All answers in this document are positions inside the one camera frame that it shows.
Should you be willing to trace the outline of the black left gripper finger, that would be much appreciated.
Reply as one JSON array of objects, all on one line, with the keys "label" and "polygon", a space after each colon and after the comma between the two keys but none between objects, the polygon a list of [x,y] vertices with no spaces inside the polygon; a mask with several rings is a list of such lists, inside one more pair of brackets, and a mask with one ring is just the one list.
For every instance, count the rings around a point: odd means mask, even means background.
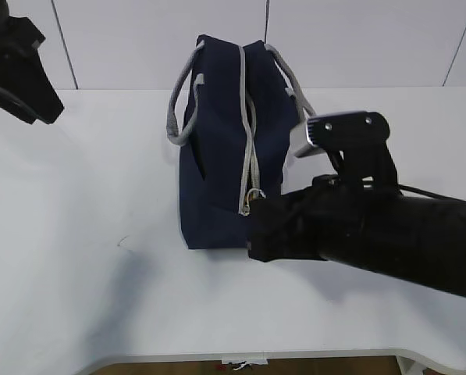
[{"label": "black left gripper finger", "polygon": [[54,123],[64,110],[45,71],[40,73],[17,57],[0,60],[0,88],[25,102],[43,123]]},{"label": "black left gripper finger", "polygon": [[21,99],[0,87],[0,108],[25,123],[32,124],[37,114]]}]

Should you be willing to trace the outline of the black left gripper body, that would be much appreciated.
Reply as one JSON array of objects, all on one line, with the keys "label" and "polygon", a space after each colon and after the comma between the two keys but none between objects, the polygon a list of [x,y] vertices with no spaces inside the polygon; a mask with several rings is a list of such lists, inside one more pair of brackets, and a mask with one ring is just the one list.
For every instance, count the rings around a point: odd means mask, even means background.
[{"label": "black left gripper body", "polygon": [[0,60],[17,57],[40,73],[44,68],[38,49],[45,36],[27,17],[10,16],[7,1],[0,1]]}]

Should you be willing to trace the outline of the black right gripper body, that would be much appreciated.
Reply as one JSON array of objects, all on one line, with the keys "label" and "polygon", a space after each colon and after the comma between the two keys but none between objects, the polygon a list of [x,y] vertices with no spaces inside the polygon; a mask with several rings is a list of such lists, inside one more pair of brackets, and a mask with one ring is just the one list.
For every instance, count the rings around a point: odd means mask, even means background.
[{"label": "black right gripper body", "polygon": [[337,175],[304,189],[250,204],[247,254],[281,259],[354,261],[362,257],[365,186]]}]

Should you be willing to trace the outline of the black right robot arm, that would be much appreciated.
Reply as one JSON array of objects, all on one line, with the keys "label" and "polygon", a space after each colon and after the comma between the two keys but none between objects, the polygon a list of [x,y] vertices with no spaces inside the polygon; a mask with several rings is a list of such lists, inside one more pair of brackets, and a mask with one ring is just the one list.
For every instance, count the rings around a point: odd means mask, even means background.
[{"label": "black right robot arm", "polygon": [[406,196],[335,175],[250,205],[248,255],[332,261],[466,298],[466,201]]}]

